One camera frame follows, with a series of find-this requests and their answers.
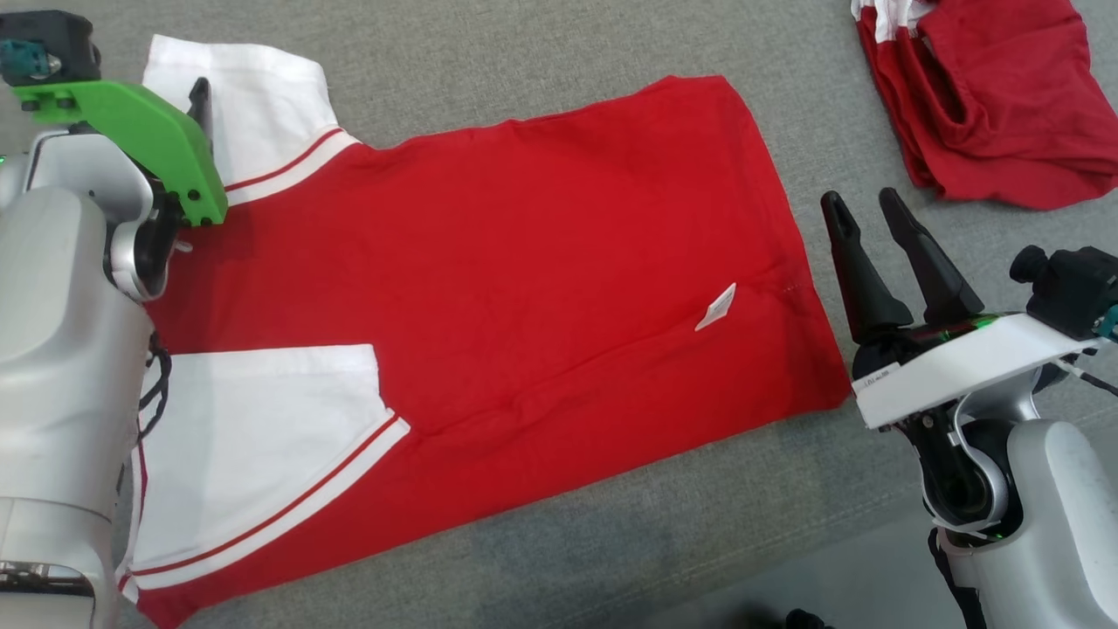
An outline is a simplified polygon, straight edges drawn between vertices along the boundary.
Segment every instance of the sticker label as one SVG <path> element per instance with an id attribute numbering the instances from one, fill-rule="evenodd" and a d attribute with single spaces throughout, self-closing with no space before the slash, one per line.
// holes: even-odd
<path id="1" fill-rule="evenodd" d="M 851 387 L 854 390 L 854 395 L 858 395 L 859 393 L 862 393 L 862 391 L 864 391 L 865 389 L 868 389 L 870 385 L 877 384 L 877 383 L 881 382 L 882 380 L 884 380 L 885 377 L 888 377 L 889 374 L 891 374 L 894 370 L 900 369 L 900 366 L 901 366 L 900 363 L 893 363 L 892 365 L 885 365 L 884 368 L 878 370 L 877 372 L 873 372 L 872 374 L 870 374 L 870 375 L 868 375 L 868 377 L 865 377 L 863 379 L 859 379 L 859 380 L 854 381 L 853 383 L 851 383 Z"/>
<path id="2" fill-rule="evenodd" d="M 730 287 L 722 290 L 722 294 L 718 295 L 718 298 L 707 306 L 707 316 L 695 326 L 697 333 L 726 317 L 726 313 L 730 311 L 730 304 L 733 303 L 733 290 L 736 289 L 738 289 L 738 282 L 730 284 Z"/>

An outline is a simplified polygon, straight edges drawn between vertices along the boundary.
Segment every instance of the gray fabric surface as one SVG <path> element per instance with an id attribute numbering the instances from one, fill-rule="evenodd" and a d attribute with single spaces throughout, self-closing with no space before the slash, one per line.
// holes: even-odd
<path id="1" fill-rule="evenodd" d="M 42 0 L 4 0 L 34 7 Z M 1118 103 L 1118 4 L 1078 0 L 1095 73 Z M 840 190 L 898 296 L 919 303 L 877 191 L 897 187 L 991 308 L 1020 308 L 1007 268 L 1025 244 L 1118 249 L 1118 196 L 1051 213 L 941 203 L 913 190 L 871 83 L 847 0 L 59 0 L 93 20 L 106 76 L 139 80 L 151 35 L 253 41 L 320 61 L 341 123 L 379 146 L 723 74 L 784 179 L 847 359 L 818 198 Z M 0 97 L 0 152 L 32 126 Z M 1116 364 L 1099 369 L 1118 374 Z M 1114 404 L 1069 384 L 1050 414 L 1109 430 Z M 624 625 L 781 559 L 864 531 L 919 499 L 896 436 L 852 404 L 701 448 L 544 503 L 203 611 L 191 628 Z M 131 608 L 123 627 L 146 627 Z"/>

